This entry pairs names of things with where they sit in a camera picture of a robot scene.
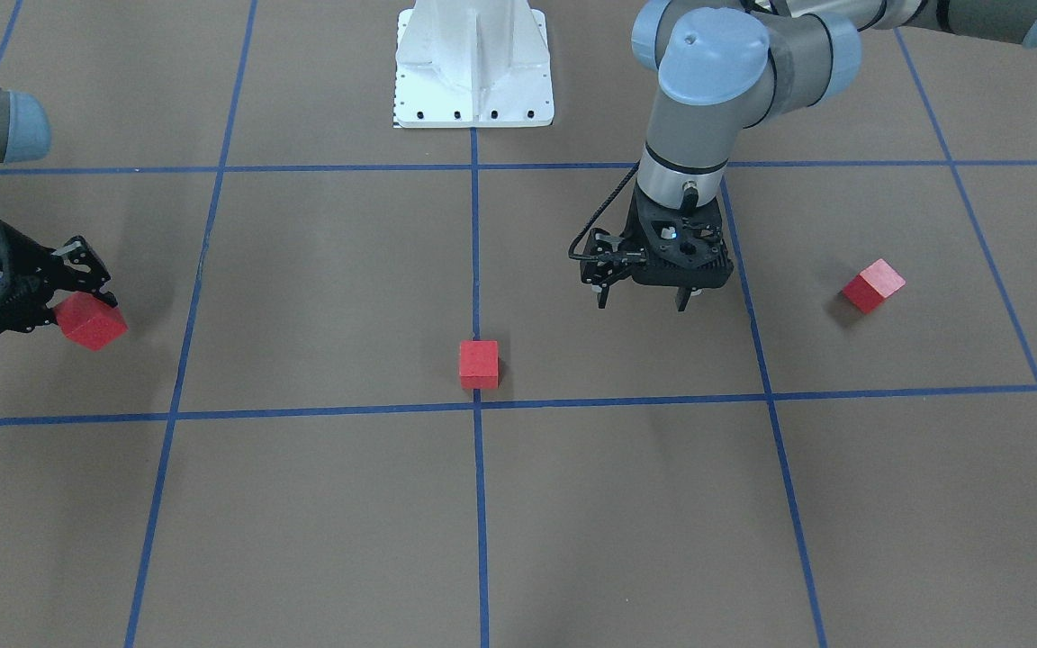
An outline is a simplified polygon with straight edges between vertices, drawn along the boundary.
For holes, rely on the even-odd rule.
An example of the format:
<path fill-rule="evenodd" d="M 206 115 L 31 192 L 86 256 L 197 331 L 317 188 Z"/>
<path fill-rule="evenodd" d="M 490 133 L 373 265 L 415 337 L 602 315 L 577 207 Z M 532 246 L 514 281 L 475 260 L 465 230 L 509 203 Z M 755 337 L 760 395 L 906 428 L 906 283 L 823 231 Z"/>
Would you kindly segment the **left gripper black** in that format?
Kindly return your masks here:
<path fill-rule="evenodd" d="M 643 255 L 641 263 L 630 264 L 630 279 L 639 284 L 676 287 L 677 312 L 686 311 L 691 290 L 723 287 L 735 270 L 717 198 L 683 216 L 652 201 L 637 187 L 620 237 L 622 251 Z M 608 306 L 609 292 L 609 283 L 596 284 L 601 311 Z"/>

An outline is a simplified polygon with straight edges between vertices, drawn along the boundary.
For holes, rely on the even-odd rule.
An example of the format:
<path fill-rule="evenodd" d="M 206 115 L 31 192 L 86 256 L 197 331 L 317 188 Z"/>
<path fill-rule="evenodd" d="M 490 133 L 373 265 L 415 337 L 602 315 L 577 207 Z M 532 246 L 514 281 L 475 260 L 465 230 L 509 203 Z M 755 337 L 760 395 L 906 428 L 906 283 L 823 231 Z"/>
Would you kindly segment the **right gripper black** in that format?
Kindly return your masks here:
<path fill-rule="evenodd" d="M 0 335 L 29 333 L 50 323 L 71 335 L 78 327 L 77 302 L 65 299 L 51 308 L 55 290 L 87 293 L 118 308 L 118 299 L 106 288 L 111 279 L 86 238 L 71 238 L 55 255 L 53 247 L 44 247 L 0 221 Z"/>

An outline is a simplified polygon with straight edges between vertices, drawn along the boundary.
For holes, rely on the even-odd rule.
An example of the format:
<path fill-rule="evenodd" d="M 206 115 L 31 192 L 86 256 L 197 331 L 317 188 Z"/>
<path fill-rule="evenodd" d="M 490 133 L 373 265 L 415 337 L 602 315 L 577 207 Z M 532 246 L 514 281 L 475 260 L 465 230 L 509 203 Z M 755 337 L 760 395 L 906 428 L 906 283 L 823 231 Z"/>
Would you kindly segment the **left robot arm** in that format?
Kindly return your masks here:
<path fill-rule="evenodd" d="M 900 26 L 1037 49 L 1037 1 L 650 1 L 630 30 L 657 74 L 645 150 L 623 187 L 613 234 L 589 221 L 568 255 L 598 307 L 630 280 L 673 287 L 676 308 L 717 290 L 735 265 L 724 240 L 721 177 L 745 129 L 852 85 L 861 33 Z"/>

